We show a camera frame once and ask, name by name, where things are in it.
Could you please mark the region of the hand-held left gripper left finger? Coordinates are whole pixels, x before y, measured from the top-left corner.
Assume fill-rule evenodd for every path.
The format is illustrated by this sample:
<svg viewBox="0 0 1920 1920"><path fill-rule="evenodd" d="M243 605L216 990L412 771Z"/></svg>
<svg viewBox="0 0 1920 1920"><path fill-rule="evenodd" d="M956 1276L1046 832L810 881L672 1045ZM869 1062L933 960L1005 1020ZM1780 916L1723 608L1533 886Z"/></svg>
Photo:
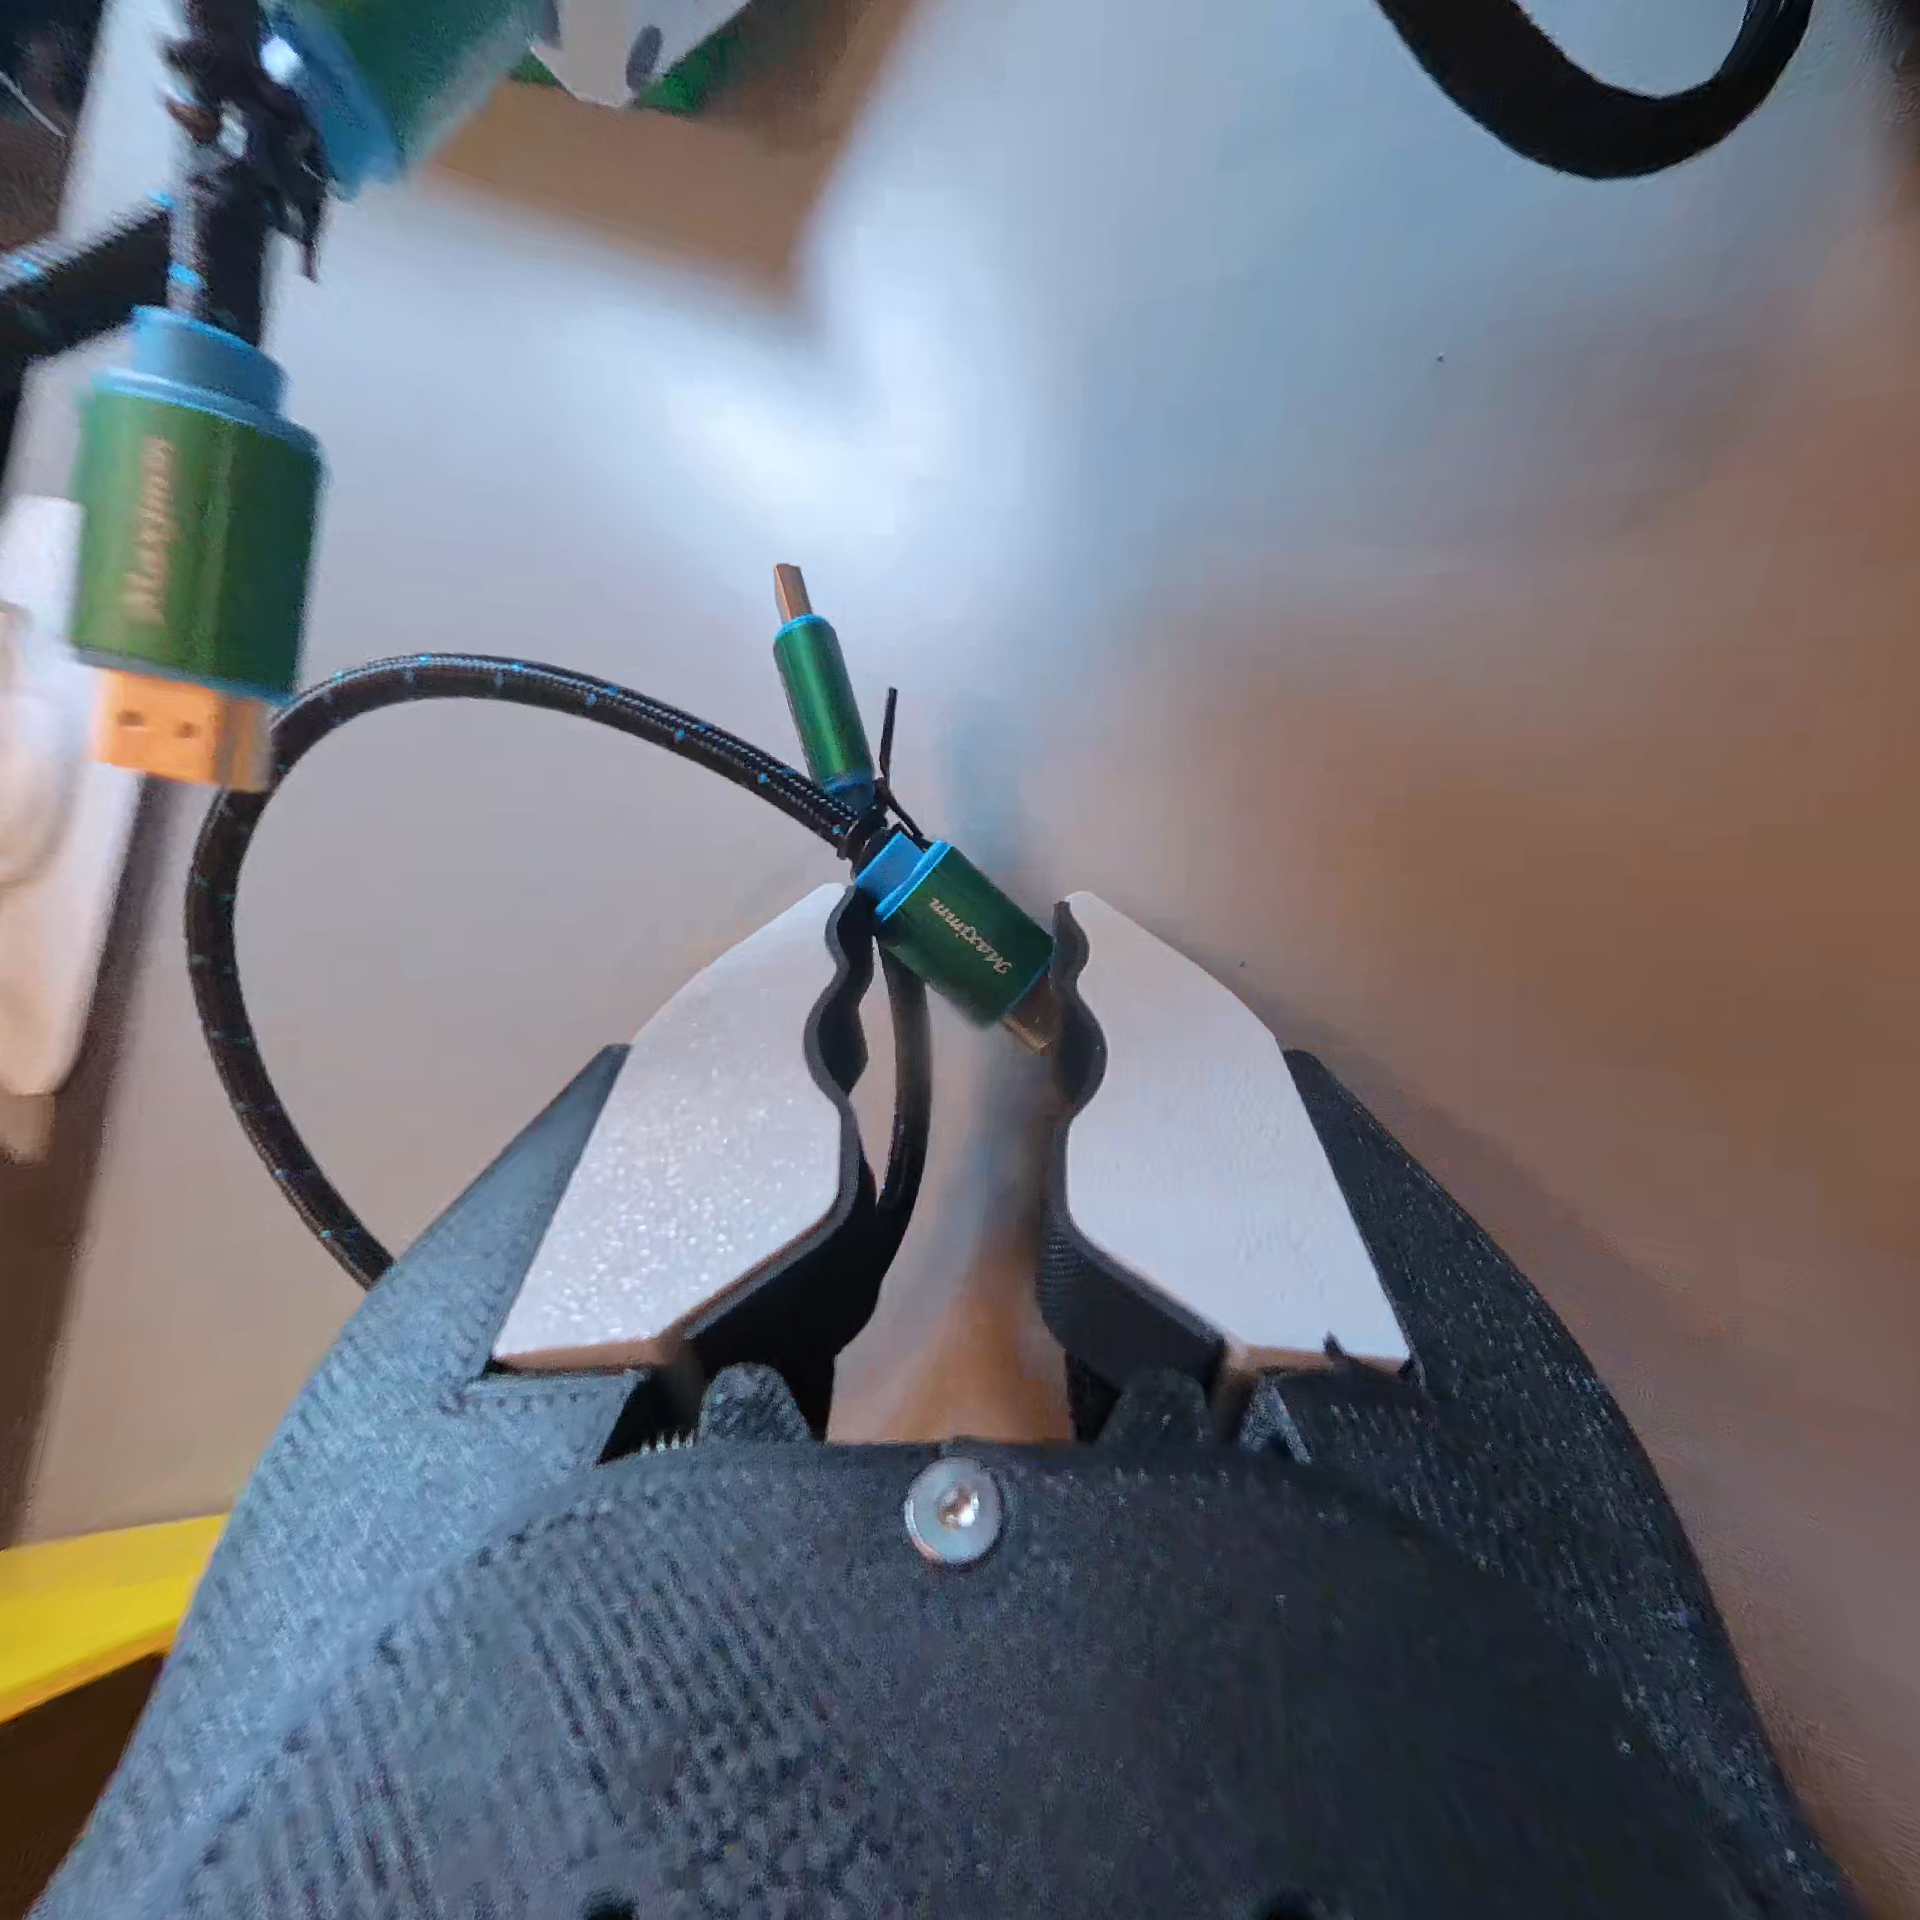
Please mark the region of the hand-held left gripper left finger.
<svg viewBox="0 0 1920 1920"><path fill-rule="evenodd" d="M856 896L822 884L661 1004L496 1332L499 1369L775 1365L780 1289L860 1214L871 980Z"/></svg>

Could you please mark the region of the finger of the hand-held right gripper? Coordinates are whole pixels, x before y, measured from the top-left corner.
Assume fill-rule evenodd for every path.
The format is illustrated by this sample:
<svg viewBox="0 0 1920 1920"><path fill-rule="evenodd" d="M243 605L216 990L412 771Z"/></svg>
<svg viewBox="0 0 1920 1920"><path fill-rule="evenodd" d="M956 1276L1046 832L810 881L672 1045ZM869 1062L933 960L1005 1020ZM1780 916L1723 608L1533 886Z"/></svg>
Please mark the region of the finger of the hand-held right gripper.
<svg viewBox="0 0 1920 1920"><path fill-rule="evenodd" d="M535 60L582 102L695 109L748 1L541 1Z"/></svg>

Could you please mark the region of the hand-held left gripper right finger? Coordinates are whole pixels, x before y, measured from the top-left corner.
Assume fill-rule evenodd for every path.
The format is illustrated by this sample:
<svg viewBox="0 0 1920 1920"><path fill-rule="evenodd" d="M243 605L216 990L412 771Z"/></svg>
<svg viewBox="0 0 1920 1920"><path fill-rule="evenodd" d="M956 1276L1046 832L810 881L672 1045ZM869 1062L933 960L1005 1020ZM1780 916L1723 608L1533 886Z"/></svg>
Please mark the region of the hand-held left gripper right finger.
<svg viewBox="0 0 1920 1920"><path fill-rule="evenodd" d="M1277 1035L1092 891L1059 903L1042 1311L1094 1374L1410 1361Z"/></svg>

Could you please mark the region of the yellow plastic bin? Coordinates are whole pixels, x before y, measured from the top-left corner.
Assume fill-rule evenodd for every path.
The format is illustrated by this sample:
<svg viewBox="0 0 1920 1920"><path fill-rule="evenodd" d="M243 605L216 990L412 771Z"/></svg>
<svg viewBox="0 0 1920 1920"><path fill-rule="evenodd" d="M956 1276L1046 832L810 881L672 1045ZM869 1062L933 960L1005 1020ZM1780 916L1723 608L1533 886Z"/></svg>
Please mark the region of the yellow plastic bin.
<svg viewBox="0 0 1920 1920"><path fill-rule="evenodd" d="M165 1654L226 1515L2 1549L2 1720Z"/></svg>

